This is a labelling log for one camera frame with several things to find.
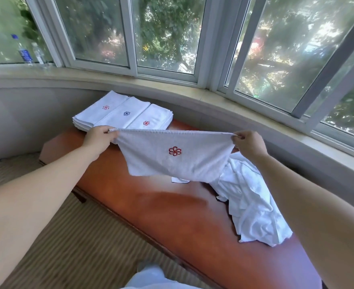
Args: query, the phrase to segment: person's left hand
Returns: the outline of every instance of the person's left hand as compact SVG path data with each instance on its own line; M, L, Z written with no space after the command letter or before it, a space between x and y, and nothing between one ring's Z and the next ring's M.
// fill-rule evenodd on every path
M89 149L95 155L96 159L99 154L107 149L110 142L119 136L118 131L108 133L111 126L97 126L91 128L84 138L82 147Z

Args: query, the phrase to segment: hand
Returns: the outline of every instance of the hand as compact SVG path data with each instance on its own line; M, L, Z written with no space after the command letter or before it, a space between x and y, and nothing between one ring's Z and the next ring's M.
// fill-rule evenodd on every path
M107 149L112 140L119 136L118 131L108 133L109 129L114 129L114 127L93 127L88 131L86 137L84 138L82 147L90 150L95 155L95 159L97 159L99 154Z
M253 131L238 131L232 136L236 147L252 163L260 157L269 156L264 140L259 133Z

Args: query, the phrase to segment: person's left arm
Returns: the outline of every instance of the person's left arm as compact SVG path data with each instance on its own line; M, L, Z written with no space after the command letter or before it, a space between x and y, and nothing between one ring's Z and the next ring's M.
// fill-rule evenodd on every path
M49 223L91 162L118 136L92 128L78 149L0 186L0 285Z

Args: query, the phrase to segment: floor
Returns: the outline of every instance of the floor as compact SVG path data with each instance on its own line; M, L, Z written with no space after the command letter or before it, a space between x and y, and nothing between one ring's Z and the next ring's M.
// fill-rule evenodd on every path
M39 168L38 156L0 160L0 184ZM143 259L160 264L169 279L210 288L97 204L69 194L0 288L121 288Z

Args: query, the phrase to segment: blue bottle label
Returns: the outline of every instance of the blue bottle label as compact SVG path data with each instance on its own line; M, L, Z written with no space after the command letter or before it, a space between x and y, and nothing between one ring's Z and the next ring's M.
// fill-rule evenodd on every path
M20 56L23 59L23 61L25 62L31 62L32 58L30 56L30 53L28 52L28 50L19 50Z

